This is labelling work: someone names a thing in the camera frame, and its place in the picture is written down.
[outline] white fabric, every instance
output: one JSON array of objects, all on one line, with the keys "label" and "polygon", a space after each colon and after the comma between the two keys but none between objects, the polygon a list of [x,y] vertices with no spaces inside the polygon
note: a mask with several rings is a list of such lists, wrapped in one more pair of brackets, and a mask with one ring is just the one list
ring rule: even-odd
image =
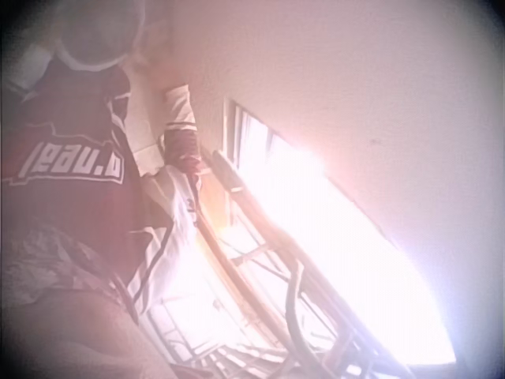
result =
[{"label": "white fabric", "polygon": [[[186,176],[176,168],[166,166],[155,176],[144,177],[143,180],[144,191],[172,217],[174,227],[164,253],[150,275],[146,285],[147,290],[142,292],[141,298],[136,302],[139,314],[144,313],[153,304],[166,297],[167,288],[173,279],[167,273],[174,271],[172,267],[174,262],[169,257],[191,254],[196,250],[196,227],[194,225],[196,213],[189,211],[189,203],[194,202],[194,198]],[[139,267],[128,286],[128,291],[132,296],[138,292],[147,268],[162,245],[165,231],[151,230],[150,232],[154,238],[146,251],[146,264]]]}]

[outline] hand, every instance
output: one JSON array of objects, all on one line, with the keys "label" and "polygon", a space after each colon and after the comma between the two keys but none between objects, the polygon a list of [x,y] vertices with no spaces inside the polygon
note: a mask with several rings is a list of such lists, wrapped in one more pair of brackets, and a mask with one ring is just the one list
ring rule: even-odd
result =
[{"label": "hand", "polygon": [[142,52],[134,51],[127,65],[142,73],[158,91],[167,92],[185,84],[177,60],[163,44]]},{"label": "hand", "polygon": [[166,92],[185,84],[178,62],[168,49],[159,47],[148,63],[147,75],[153,88]]}]

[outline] sunlight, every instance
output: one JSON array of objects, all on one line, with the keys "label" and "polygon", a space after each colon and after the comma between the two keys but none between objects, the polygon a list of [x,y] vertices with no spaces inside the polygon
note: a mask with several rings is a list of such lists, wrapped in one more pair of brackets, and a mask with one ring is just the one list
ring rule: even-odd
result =
[{"label": "sunlight", "polygon": [[241,175],[269,216],[297,239],[398,360],[455,361],[436,304],[415,267],[324,177],[320,161],[279,138],[266,163],[250,162],[241,165]]}]

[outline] man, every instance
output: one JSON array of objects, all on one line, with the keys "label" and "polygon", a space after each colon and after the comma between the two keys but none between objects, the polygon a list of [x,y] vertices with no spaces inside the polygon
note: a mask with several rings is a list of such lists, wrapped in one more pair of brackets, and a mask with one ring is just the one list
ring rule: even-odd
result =
[{"label": "man", "polygon": [[142,3],[73,1],[58,13],[56,58],[34,88],[14,83],[22,101],[2,126],[2,366],[29,377],[176,377],[136,320],[194,235],[187,87],[162,92],[167,167],[157,176],[175,191],[167,202],[148,178],[153,200],[126,139],[130,87],[118,65],[139,38]]}]

